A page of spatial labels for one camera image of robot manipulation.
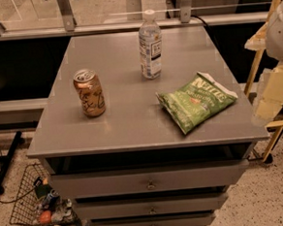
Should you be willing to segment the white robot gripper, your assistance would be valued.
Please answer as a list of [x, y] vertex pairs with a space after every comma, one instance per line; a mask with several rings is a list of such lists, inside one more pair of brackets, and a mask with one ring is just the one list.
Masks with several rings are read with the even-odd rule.
[[283, 0], [270, 16], [266, 35], [267, 55], [279, 61], [270, 70], [265, 68], [257, 85], [253, 101], [252, 123], [266, 126], [283, 107]]

